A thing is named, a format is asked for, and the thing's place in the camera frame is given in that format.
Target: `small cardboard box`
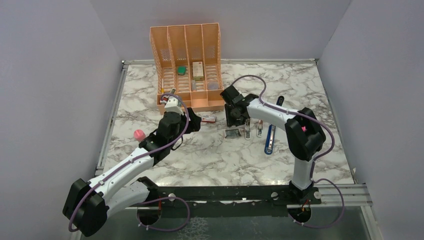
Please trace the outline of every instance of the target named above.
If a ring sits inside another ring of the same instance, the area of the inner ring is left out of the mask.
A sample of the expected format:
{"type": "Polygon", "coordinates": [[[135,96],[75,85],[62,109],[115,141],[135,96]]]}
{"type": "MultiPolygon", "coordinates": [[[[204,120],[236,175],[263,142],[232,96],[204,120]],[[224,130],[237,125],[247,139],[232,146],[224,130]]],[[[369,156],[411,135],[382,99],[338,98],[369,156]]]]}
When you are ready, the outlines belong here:
{"type": "Polygon", "coordinates": [[[193,79],[195,81],[203,81],[205,79],[205,75],[203,74],[203,62],[193,62],[193,79]]]}

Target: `robotic arm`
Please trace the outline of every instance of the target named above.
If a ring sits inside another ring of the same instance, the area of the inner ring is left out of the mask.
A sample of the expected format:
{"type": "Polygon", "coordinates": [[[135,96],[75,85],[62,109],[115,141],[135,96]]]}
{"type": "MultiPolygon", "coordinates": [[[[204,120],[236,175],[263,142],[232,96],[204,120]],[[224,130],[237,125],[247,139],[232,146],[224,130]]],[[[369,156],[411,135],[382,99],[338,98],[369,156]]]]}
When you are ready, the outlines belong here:
{"type": "MultiPolygon", "coordinates": [[[[229,127],[239,126],[245,124],[249,118],[256,118],[285,130],[289,149],[295,156],[294,174],[289,189],[297,200],[305,198],[313,187],[310,177],[312,159],[326,140],[321,127],[302,116],[285,114],[273,107],[286,112],[296,110],[271,103],[267,105],[272,107],[266,106],[254,94],[243,97],[233,85],[227,87],[221,96],[226,102],[225,114],[229,127]]],[[[140,142],[126,159],[88,182],[80,178],[72,184],[62,213],[77,230],[89,237],[114,213],[149,198],[149,184],[135,181],[127,187],[124,185],[169,155],[182,134],[200,130],[201,118],[191,108],[184,106],[184,109],[188,116],[182,111],[179,101],[171,97],[165,105],[166,112],[159,121],[158,128],[140,142]]],[[[309,108],[298,112],[315,119],[309,108]]]]}

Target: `marble tabletop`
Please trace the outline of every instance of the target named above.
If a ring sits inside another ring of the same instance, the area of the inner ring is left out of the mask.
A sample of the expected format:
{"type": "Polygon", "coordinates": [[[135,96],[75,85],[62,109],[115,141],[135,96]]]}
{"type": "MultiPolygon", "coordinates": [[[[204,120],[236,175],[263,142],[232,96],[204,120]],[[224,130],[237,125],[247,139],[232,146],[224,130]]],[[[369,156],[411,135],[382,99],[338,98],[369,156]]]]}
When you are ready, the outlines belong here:
{"type": "MultiPolygon", "coordinates": [[[[237,77],[251,74],[267,83],[263,99],[271,103],[284,96],[284,107],[312,109],[335,137],[332,152],[317,161],[314,179],[328,178],[336,184],[352,184],[353,179],[340,141],[327,96],[313,63],[305,64],[222,64],[224,88],[237,77]]],[[[151,64],[130,65],[123,86],[104,170],[125,159],[137,146],[133,137],[137,129],[149,134],[162,118],[156,106],[156,67],[151,64]]],[[[247,78],[235,84],[239,92],[259,94],[263,84],[247,78]]],[[[198,114],[216,115],[216,123],[202,123],[199,132],[184,135],[180,148],[172,151],[153,168],[137,178],[147,176],[158,186],[237,186],[286,185],[293,176],[294,156],[290,153],[283,130],[277,129],[273,154],[264,153],[268,124],[263,137],[256,136],[257,119],[252,119],[252,138],[224,139],[226,126],[223,111],[198,114]]],[[[323,149],[330,146],[330,138],[323,149]]]]}

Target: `gray wall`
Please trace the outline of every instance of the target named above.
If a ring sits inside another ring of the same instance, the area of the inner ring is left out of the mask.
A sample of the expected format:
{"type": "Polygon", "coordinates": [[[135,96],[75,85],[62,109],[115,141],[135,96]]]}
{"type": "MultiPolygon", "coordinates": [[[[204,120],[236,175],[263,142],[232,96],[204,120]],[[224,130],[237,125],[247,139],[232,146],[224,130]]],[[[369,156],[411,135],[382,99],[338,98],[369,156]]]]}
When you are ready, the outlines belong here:
{"type": "Polygon", "coordinates": [[[119,56],[153,59],[152,26],[220,23],[226,59],[319,58],[350,0],[90,0],[119,56]]]}
{"type": "Polygon", "coordinates": [[[352,0],[319,60],[385,240],[423,239],[424,1],[352,0]]]}
{"type": "Polygon", "coordinates": [[[120,72],[85,0],[0,2],[0,239],[65,239],[71,183],[94,174],[120,72]]]}

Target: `blue ruler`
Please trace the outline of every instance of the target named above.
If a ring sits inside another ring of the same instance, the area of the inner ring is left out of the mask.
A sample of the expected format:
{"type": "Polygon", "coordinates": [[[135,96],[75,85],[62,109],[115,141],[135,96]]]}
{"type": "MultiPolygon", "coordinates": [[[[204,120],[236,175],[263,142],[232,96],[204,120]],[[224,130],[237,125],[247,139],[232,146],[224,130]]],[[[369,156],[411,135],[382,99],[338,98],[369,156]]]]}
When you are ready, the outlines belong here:
{"type": "MultiPolygon", "coordinates": [[[[283,102],[284,102],[284,97],[279,96],[277,99],[277,105],[282,106],[283,102]]],[[[269,125],[268,135],[266,136],[266,142],[265,142],[265,154],[267,155],[271,155],[273,153],[274,142],[276,140],[276,130],[277,130],[277,127],[275,125],[269,125]]]]}

